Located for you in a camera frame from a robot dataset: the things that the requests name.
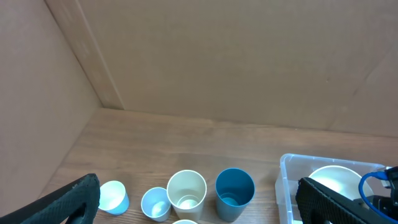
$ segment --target clear plastic container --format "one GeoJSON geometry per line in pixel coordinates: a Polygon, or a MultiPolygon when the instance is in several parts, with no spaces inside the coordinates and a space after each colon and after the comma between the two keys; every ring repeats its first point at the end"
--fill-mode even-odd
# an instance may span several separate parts
{"type": "MultiPolygon", "coordinates": [[[[302,219],[295,200],[299,180],[308,177],[313,171],[329,165],[347,167],[361,176],[385,168],[384,165],[367,162],[284,154],[280,158],[280,172],[275,183],[276,203],[279,208],[281,224],[301,223],[302,219]]],[[[374,194],[389,195],[389,191],[382,186],[380,180],[371,178],[366,182],[371,186],[374,194]]]]}

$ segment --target light blue cup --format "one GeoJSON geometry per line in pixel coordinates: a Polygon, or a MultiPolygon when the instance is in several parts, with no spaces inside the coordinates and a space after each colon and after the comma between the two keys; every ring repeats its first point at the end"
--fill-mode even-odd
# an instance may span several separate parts
{"type": "Polygon", "coordinates": [[[235,221],[254,197],[256,186],[250,175],[238,168],[221,172],[216,179],[217,214],[226,222],[235,221]]]}
{"type": "Polygon", "coordinates": [[[149,189],[142,197],[141,210],[154,221],[166,221],[172,211],[172,205],[167,197],[166,189],[162,187],[149,189]]]}
{"type": "Polygon", "coordinates": [[[98,208],[112,215],[121,215],[129,208],[129,197],[126,188],[116,180],[103,184],[100,188],[98,208]]]}

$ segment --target wire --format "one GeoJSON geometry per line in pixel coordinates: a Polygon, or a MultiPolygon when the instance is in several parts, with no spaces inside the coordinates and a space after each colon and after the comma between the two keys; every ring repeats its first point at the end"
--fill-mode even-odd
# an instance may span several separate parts
{"type": "Polygon", "coordinates": [[[389,220],[389,221],[392,222],[392,223],[398,224],[398,221],[397,221],[397,220],[395,220],[395,219],[393,219],[393,218],[390,218],[390,217],[388,217],[386,214],[382,213],[382,212],[381,212],[380,210],[378,210],[375,206],[373,206],[373,205],[370,203],[370,201],[366,198],[366,196],[365,196],[365,194],[364,194],[364,192],[363,192],[363,185],[364,185],[364,183],[365,183],[365,180],[366,180],[367,178],[369,178],[369,177],[374,177],[374,178],[377,178],[377,179],[379,179],[379,180],[388,180],[388,177],[387,177],[387,175],[386,175],[386,173],[385,173],[384,171],[371,172],[371,173],[365,174],[365,175],[362,177],[361,181],[359,181],[359,185],[358,185],[359,194],[361,195],[362,200],[365,202],[365,204],[366,204],[367,206],[369,206],[369,208],[370,208],[371,210],[373,210],[374,212],[376,212],[378,215],[380,215],[381,217],[383,217],[383,218],[389,220]]]}

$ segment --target wooden table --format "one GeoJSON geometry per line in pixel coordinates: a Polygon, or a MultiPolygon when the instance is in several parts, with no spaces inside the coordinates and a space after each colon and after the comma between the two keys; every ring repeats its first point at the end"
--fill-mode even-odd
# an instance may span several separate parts
{"type": "MultiPolygon", "coordinates": [[[[199,224],[223,223],[215,212],[215,179],[240,167],[256,182],[256,196],[235,223],[279,223],[275,181],[285,153],[396,165],[398,139],[209,119],[98,110],[42,195],[88,173],[121,181],[129,210],[118,217],[98,210],[95,223],[154,223],[141,212],[146,190],[165,187],[179,170],[199,172],[208,193],[199,224]]],[[[177,220],[175,213],[166,221],[177,220]]]]}

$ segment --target brown wall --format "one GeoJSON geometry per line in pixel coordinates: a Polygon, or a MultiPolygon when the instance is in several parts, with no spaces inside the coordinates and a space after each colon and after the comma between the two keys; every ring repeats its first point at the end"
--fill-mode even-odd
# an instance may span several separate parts
{"type": "Polygon", "coordinates": [[[398,1],[47,2],[117,108],[398,136],[398,1]]]}
{"type": "Polygon", "coordinates": [[[41,0],[0,2],[0,216],[36,200],[100,103],[41,0]]]}

